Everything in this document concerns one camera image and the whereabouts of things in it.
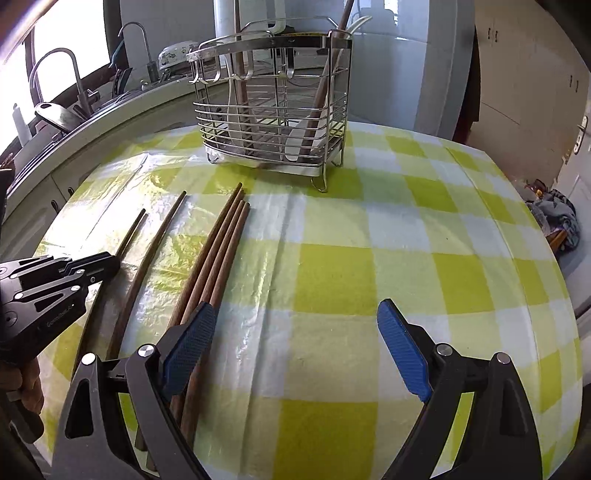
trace plastic table cover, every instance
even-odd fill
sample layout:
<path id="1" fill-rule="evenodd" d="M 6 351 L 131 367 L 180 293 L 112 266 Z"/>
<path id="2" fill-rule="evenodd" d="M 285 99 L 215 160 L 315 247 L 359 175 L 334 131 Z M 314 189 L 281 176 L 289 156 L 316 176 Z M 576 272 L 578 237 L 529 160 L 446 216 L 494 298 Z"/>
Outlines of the plastic table cover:
<path id="1" fill-rule="evenodd" d="M 534 413 L 544 476 L 561 464 L 577 434 L 582 371 L 558 265 L 486 154 L 423 134 L 350 122 L 345 163 L 329 170 L 326 194 L 306 177 L 208 163 L 196 127 L 122 145 L 76 190 L 37 251 L 74 259 L 114 252 L 146 208 L 92 351 L 104 355 L 151 237 L 187 190 L 121 355 L 157 341 L 239 181 L 252 210 L 219 312 L 194 444 L 214 480 L 381 478 L 422 406 L 376 327 L 378 303 L 389 297 L 462 355 L 510 354 Z M 46 433 L 37 445 L 48 459 L 85 321 L 40 357 Z M 133 409 L 128 396 L 121 401 L 133 438 Z M 470 402 L 463 395 L 435 473 L 453 464 Z"/>

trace yellow and white tablecloth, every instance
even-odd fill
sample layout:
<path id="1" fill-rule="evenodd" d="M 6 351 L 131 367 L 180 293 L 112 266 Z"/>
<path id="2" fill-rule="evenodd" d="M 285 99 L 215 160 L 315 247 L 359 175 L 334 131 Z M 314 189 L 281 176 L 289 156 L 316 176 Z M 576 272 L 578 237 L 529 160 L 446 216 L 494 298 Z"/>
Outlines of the yellow and white tablecloth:
<path id="1" fill-rule="evenodd" d="M 163 334 L 241 181 L 252 211 L 219 313 L 194 444 L 214 480 L 381 478 L 422 406 L 376 328 L 384 298 L 463 355 L 511 355 L 548 477 L 574 444 L 582 372 L 566 286 L 526 205 L 491 159 L 469 147 L 353 122 L 346 143 L 326 194 L 305 177 L 208 163 L 195 128 L 123 145 L 78 188 L 37 253 L 114 252 L 147 209 L 93 335 L 103 355 L 125 285 L 187 190 L 133 311 L 121 352 L 128 355 Z M 38 446 L 48 458 L 85 321 L 41 356 L 46 434 Z M 453 463 L 470 402 L 465 394 L 436 473 Z M 122 404 L 133 432 L 124 396 Z"/>

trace stainless steel basket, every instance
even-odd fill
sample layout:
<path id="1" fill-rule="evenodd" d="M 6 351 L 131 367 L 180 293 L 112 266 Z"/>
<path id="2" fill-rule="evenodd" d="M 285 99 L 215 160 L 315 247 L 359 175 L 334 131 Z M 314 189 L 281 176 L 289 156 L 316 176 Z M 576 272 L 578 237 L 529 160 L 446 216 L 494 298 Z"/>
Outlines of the stainless steel basket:
<path id="1" fill-rule="evenodd" d="M 187 55 L 210 162 L 306 175 L 318 190 L 327 190 L 327 162 L 343 164 L 352 33 L 339 30 L 328 17 L 314 20 L 320 18 L 331 23 L 328 33 L 273 36 L 247 31 L 249 24 L 240 34 L 214 38 Z M 357 27 L 366 21 L 360 20 Z M 326 94 L 315 101 L 321 82 Z M 323 185 L 314 177 L 322 177 Z"/>

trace blue gripper pad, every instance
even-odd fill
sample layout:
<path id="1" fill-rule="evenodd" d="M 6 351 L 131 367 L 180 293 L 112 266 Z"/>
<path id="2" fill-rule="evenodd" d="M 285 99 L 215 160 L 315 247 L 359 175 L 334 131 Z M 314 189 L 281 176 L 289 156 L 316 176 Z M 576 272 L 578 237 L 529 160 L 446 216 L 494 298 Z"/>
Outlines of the blue gripper pad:
<path id="1" fill-rule="evenodd" d="M 166 400 L 183 392 L 193 368 L 213 339 L 216 321 L 217 314 L 209 303 L 201 304 L 191 314 L 189 326 L 163 364 L 162 394 Z"/>
<path id="2" fill-rule="evenodd" d="M 388 300 L 378 306 L 378 329 L 408 391 L 422 402 L 429 400 L 433 389 L 429 384 L 427 361 Z"/>

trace chrome faucet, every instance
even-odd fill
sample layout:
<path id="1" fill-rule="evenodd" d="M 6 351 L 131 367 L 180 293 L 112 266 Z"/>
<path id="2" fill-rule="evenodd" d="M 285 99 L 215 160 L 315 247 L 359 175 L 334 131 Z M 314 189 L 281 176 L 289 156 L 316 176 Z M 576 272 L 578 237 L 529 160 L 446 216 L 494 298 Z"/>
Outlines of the chrome faucet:
<path id="1" fill-rule="evenodd" d="M 119 34 L 117 35 L 118 37 L 123 37 L 123 30 L 125 27 L 127 27 L 127 25 L 137 25 L 142 30 L 146 52 L 148 53 L 148 64 L 146 65 L 148 67 L 148 76 L 150 77 L 151 83 L 156 83 L 160 80 L 160 75 L 158 75 L 158 66 L 156 65 L 156 62 L 152 60 L 152 54 L 150 53 L 150 47 L 148 46 L 148 36 L 146 35 L 146 29 L 139 22 L 127 22 L 125 25 L 123 25 L 123 27 L 121 27 L 121 30 L 119 30 Z"/>
<path id="2" fill-rule="evenodd" d="M 93 112 L 92 112 L 92 109 L 90 108 L 90 102 L 88 100 L 88 93 L 84 89 L 84 87 L 82 86 L 82 79 L 80 78 L 80 72 L 78 70 L 78 62 L 76 61 L 76 56 L 74 55 L 74 52 L 72 52 L 68 48 L 62 48 L 62 47 L 54 48 L 53 50 L 48 51 L 45 55 L 43 55 L 39 59 L 39 61 L 33 67 L 31 74 L 29 75 L 29 90 L 31 91 L 31 94 L 36 93 L 38 95 L 40 103 L 43 103 L 43 96 L 41 94 L 41 91 L 35 87 L 35 77 L 37 75 L 37 69 L 39 68 L 39 65 L 41 64 L 41 62 L 43 60 L 45 60 L 49 55 L 59 52 L 59 51 L 62 51 L 63 53 L 67 53 L 70 56 L 70 58 L 72 59 L 72 65 L 74 67 L 74 75 L 76 76 L 76 87 L 78 88 L 78 100 L 80 101 L 80 105 L 82 106 L 82 109 L 90 118 L 92 116 Z"/>

